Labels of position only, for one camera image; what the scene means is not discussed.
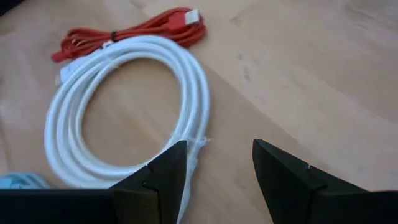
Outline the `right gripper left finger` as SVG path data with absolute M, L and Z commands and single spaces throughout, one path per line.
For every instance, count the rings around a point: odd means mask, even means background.
M 177 224 L 187 171 L 187 142 L 179 141 L 114 184 L 118 224 Z

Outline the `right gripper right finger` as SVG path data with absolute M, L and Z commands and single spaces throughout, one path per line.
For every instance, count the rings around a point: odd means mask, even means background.
M 354 195 L 368 193 L 262 139 L 253 140 L 252 159 L 274 224 L 348 223 Z

